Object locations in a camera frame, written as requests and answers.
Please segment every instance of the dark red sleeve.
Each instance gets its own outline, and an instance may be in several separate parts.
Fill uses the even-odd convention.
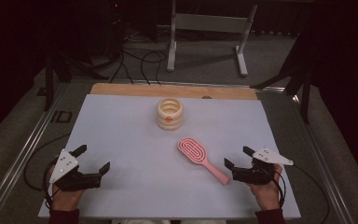
[[[50,210],[49,224],[78,224],[79,210],[72,212],[64,212],[57,210]]]
[[[255,212],[259,224],[284,224],[282,209]]]

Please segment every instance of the white tabletop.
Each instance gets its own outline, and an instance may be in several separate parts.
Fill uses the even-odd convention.
[[[66,150],[87,145],[78,157],[79,171],[97,173],[111,162],[98,189],[88,189],[79,209],[82,217],[211,219],[254,217],[255,196],[241,182],[223,186],[201,165],[177,148],[185,137],[204,145],[209,161],[232,176],[224,158],[250,168],[243,146],[277,150],[264,108],[257,100],[178,98],[184,123],[164,131],[156,121],[162,97],[88,95]],[[283,215],[300,217],[290,182],[283,169],[287,193]],[[40,217],[48,217],[42,205]]]

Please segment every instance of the cream cylindrical container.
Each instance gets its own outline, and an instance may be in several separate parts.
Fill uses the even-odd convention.
[[[183,105],[173,98],[162,99],[157,104],[157,124],[160,128],[173,131],[183,122]]]

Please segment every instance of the pink hairbrush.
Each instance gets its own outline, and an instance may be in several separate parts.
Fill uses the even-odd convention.
[[[205,147],[193,138],[184,138],[178,143],[179,150],[191,161],[205,166],[223,185],[229,181],[229,176],[213,166],[207,158]]]

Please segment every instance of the hand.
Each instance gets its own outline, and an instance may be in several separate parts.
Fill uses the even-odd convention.
[[[274,178],[279,183],[282,167],[278,164],[274,164],[274,168],[276,171]],[[279,205],[279,191],[277,186],[272,181],[267,183],[267,185],[247,185],[251,188],[251,191],[254,194],[261,210],[265,211],[281,208]]]
[[[55,165],[51,166],[48,173],[51,175],[54,171]],[[77,191],[62,191],[56,185],[53,185],[53,205],[52,210],[59,211],[74,211],[77,209],[77,205],[81,196],[84,193],[84,189]]]

